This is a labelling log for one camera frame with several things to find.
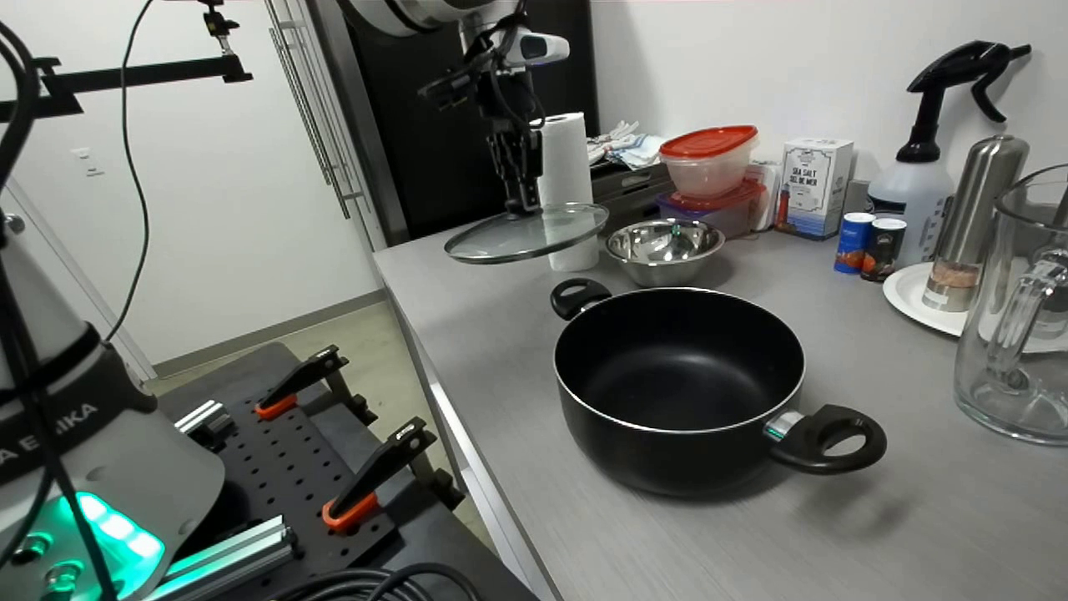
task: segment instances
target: glass pitcher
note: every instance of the glass pitcher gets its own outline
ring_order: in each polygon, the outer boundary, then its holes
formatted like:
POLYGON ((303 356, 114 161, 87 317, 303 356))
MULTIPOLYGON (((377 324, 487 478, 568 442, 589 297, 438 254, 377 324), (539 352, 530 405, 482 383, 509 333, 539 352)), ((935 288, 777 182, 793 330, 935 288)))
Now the glass pitcher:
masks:
POLYGON ((980 301, 958 348, 958 405, 980 422, 1068 442, 1068 163, 997 199, 980 301))

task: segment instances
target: stainless steel bowl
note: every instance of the stainless steel bowl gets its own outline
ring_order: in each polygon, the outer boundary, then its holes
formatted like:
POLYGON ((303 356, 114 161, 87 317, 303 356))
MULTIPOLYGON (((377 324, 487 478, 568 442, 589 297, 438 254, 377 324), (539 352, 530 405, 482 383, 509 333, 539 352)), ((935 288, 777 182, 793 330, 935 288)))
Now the stainless steel bowl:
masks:
POLYGON ((698 220, 639 220, 603 235, 603 254, 641 288, 677 288, 725 245, 725 233, 698 220))

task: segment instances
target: red container lid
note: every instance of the red container lid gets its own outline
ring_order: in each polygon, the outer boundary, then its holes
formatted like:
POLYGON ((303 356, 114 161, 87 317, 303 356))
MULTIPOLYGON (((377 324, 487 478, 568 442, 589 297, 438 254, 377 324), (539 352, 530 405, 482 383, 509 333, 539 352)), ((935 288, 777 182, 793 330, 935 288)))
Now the red container lid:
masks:
POLYGON ((759 138, 759 125, 709 125, 675 138, 660 146, 665 155, 717 155, 759 138))

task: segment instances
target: container lid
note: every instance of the container lid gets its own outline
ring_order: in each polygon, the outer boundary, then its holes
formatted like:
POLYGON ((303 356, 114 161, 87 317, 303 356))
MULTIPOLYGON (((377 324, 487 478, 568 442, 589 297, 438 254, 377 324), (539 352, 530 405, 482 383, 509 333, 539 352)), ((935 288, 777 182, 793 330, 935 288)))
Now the container lid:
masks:
POLYGON ((870 228, 875 231, 907 231, 907 220, 901 220, 901 217, 875 217, 870 228))
POLYGON ((843 223, 875 223, 875 212, 850 210, 850 212, 843 212, 843 223))
POLYGON ((609 223, 597 203, 563 203, 540 212, 498 212, 444 242, 464 264, 513 264, 546 258, 596 235, 609 223))
POLYGON ((759 125, 709 125, 675 138, 660 146, 665 155, 717 155, 759 138, 759 125))

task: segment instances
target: cable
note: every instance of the cable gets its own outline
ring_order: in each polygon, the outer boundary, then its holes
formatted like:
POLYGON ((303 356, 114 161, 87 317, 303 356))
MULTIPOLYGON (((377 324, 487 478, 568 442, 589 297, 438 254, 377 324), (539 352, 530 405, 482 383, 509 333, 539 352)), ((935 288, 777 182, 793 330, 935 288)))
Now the cable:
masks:
MULTIPOLYGON (((13 139, 13 149, 11 149, 11 130, 3 134, 3 170, 13 168, 24 139, 31 138, 31 125, 33 125, 33 106, 42 100, 42 81, 38 81, 38 63, 33 63, 33 54, 26 48, 26 42, 0 22, 0 48, 3 48, 3 61, 6 65, 17 74, 17 139, 13 139)), ((72 515, 73 515, 73 528, 76 533, 84 537, 84 548, 91 553, 91 564, 95 564, 95 573, 96 573, 96 584, 101 584, 101 595, 105 598, 116 598, 114 590, 114 579, 112 579, 112 572, 107 572, 107 560, 105 560, 105 549, 95 537, 95 528, 87 520, 87 515, 82 511, 76 497, 73 497, 73 481, 63 467, 63 458, 62 458, 62 448, 56 448, 56 436, 49 430, 49 408, 48 408, 48 391, 33 383, 33 371, 42 371, 38 365, 38 350, 33 350, 33 336, 26 330, 26 319, 17 307, 17 297, 13 297, 13 288, 11 288, 11 277, 6 277, 6 265, 0 261, 0 342, 3 342, 3 352, 6 352, 6 365, 11 365, 11 375, 13 375, 13 386, 26 386, 19 393, 24 399, 24 410, 31 418, 31 428, 33 428, 33 436, 42 442, 42 454, 45 454, 45 473, 42 473, 42 484, 38 484, 38 493, 33 493, 33 503, 31 503, 31 515, 24 518, 19 531, 26 531, 26 525, 38 520, 45 500, 48 500, 48 490, 49 484, 56 481, 62 484, 62 493, 63 500, 72 503, 72 515)))
POLYGON ((283 590, 278 601, 332 601, 364 595, 368 601, 430 601, 430 595, 414 579, 417 573, 438 573, 460 587, 468 601, 477 601, 477 587, 447 564, 407 564, 401 572, 384 566, 351 566, 329 577, 315 577, 300 587, 283 590))
MULTIPOLYGON (((33 74, 26 74, 26 71, 33 71, 33 63, 24 63, 26 61, 26 45, 3 22, 0 22, 0 56, 3 56, 3 63, 13 74, 13 82, 17 82, 13 119, 11 119, 11 125, 6 125, 6 134, 0 139, 0 191, 3 191, 6 173, 13 170, 17 154, 19 154, 26 134, 33 125, 33 103, 38 103, 33 91, 38 87, 33 87, 33 74)), ((19 549, 24 537, 31 533, 31 528, 33 528, 33 520, 38 520, 38 515, 42 515, 48 493, 49 493, 49 486, 55 486, 55 473, 49 473, 49 467, 45 467, 42 481, 38 481, 38 493, 33 493, 17 533, 0 549, 0 566, 19 549)))
POLYGON ((150 5, 155 5, 155 0, 144 0, 140 12, 134 16, 132 36, 127 36, 127 48, 125 48, 125 65, 121 65, 121 130, 125 130, 127 170, 132 170, 132 179, 134 179, 134 191, 137 191, 137 205, 140 205, 140 254, 137 254, 137 265, 134 265, 132 290, 125 297, 121 317, 107 330, 105 342, 112 342, 114 333, 121 333, 121 328, 127 324, 134 297, 137 297, 137 288, 140 288, 140 277, 144 277, 146 249, 155 242, 155 220, 150 220, 144 182, 140 182, 140 173, 137 173, 137 163, 134 163, 134 149, 132 149, 132 87, 127 87, 127 65, 132 65, 134 41, 137 41, 137 28, 140 28, 140 22, 144 22, 150 5))
POLYGON ((42 383, 33 383, 33 371, 42 365, 38 365, 33 336, 31 336, 31 330, 19 317, 17 297, 11 290, 3 261, 0 261, 0 339, 3 339, 3 352, 6 352, 6 365, 11 365, 17 386, 26 386, 19 396, 24 396, 24 410, 31 418, 31 428, 33 428, 33 436, 42 439, 42 449, 45 449, 45 470, 48 470, 45 478, 56 478, 63 500, 73 515, 73 528, 91 553, 101 595, 112 601, 112 598, 116 598, 116 590, 114 590, 105 549, 96 543, 96 533, 76 503, 73 481, 63 467, 56 432, 49 430, 55 418, 48 410, 48 391, 42 383))
POLYGON ((38 91, 38 65, 33 65, 33 56, 26 48, 26 42, 3 21, 0 21, 0 54, 3 54, 3 63, 11 65, 11 74, 13 74, 13 82, 17 82, 11 125, 3 130, 3 139, 0 139, 0 191, 3 191, 3 182, 6 182, 6 176, 13 170, 13 163, 17 163, 26 138, 31 138, 33 103, 38 103, 42 91, 38 91))

